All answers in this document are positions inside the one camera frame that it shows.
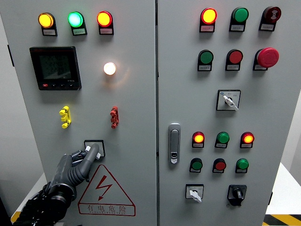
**green indicator light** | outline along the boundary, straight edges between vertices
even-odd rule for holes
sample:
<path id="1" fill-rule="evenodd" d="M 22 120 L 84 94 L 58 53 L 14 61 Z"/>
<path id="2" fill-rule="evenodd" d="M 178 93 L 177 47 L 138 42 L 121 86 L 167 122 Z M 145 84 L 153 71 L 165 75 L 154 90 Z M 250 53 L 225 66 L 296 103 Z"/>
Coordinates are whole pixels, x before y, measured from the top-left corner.
<path id="1" fill-rule="evenodd" d="M 200 60 L 203 64 L 208 64 L 213 60 L 213 54 L 211 52 L 204 52 L 201 54 Z"/>
<path id="2" fill-rule="evenodd" d="M 192 167 L 194 170 L 200 170 L 203 167 L 203 164 L 200 163 L 199 161 L 196 161 L 192 164 Z"/>
<path id="3" fill-rule="evenodd" d="M 72 12 L 68 15 L 68 22 L 72 27 L 80 27 L 83 22 L 83 16 L 79 12 Z"/>
<path id="4" fill-rule="evenodd" d="M 246 8 L 239 8 L 234 13 L 234 19 L 241 23 L 247 20 L 249 17 L 249 12 Z"/>
<path id="5" fill-rule="evenodd" d="M 237 161 L 236 165 L 241 170 L 245 170 L 246 168 L 249 167 L 249 162 L 248 162 L 247 159 L 240 159 L 240 160 Z"/>
<path id="6" fill-rule="evenodd" d="M 217 135 L 217 140 L 220 143 L 225 144 L 230 140 L 229 134 L 226 132 L 221 132 Z"/>

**digital meter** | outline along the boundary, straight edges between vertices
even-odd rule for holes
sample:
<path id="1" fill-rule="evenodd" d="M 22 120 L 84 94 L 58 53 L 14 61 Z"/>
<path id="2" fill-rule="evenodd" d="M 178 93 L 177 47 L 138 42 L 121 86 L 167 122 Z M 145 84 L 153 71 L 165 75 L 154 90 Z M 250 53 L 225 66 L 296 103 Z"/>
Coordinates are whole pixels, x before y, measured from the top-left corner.
<path id="1" fill-rule="evenodd" d="M 29 50 L 39 90 L 81 89 L 74 46 L 31 47 Z"/>

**yellow black hazard stripe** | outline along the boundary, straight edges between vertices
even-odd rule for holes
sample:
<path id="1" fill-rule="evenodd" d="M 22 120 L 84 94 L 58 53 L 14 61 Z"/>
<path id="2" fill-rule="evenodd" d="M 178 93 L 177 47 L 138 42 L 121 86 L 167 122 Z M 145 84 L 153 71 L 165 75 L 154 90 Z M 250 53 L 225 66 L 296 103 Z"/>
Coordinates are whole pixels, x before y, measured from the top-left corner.
<path id="1" fill-rule="evenodd" d="M 265 215 L 262 225 L 270 226 L 301 226 L 301 214 L 300 215 L 282 215 L 282 214 L 272 214 Z"/>

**white indicator light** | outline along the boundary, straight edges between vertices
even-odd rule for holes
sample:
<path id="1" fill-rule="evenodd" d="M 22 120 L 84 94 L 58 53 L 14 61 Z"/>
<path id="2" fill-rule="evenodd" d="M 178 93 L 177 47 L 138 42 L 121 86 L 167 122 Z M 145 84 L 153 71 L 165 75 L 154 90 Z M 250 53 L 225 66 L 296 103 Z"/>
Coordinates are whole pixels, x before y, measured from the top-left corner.
<path id="1" fill-rule="evenodd" d="M 112 62 L 108 62 L 104 65 L 103 70 L 106 74 L 112 75 L 116 71 L 116 65 Z"/>

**yellow indicator light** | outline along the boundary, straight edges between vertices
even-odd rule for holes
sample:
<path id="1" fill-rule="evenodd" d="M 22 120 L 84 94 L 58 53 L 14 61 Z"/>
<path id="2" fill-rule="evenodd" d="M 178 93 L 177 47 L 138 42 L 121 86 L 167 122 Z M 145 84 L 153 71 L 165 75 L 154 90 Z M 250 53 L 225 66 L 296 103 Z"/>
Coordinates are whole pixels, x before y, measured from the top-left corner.
<path id="1" fill-rule="evenodd" d="M 39 24 L 43 28 L 50 28 L 52 27 L 54 22 L 53 16 L 50 13 L 41 13 L 39 15 Z"/>
<path id="2" fill-rule="evenodd" d="M 204 140 L 204 137 L 202 135 L 196 135 L 194 137 L 194 141 L 197 142 L 197 143 L 202 143 Z"/>
<path id="3" fill-rule="evenodd" d="M 102 11 L 97 15 L 97 22 L 102 27 L 108 27 L 112 23 L 112 15 L 107 11 Z"/>
<path id="4" fill-rule="evenodd" d="M 116 65 L 112 62 L 108 62 L 104 65 L 103 70 L 106 74 L 112 75 L 116 71 Z"/>
<path id="5" fill-rule="evenodd" d="M 251 136 L 251 135 L 247 135 L 247 136 L 244 137 L 244 142 L 247 143 L 247 144 L 252 143 L 253 140 L 254 140 L 254 137 Z"/>
<path id="6" fill-rule="evenodd" d="M 202 21 L 205 24 L 213 24 L 216 21 L 217 12 L 214 8 L 206 8 L 202 12 Z"/>

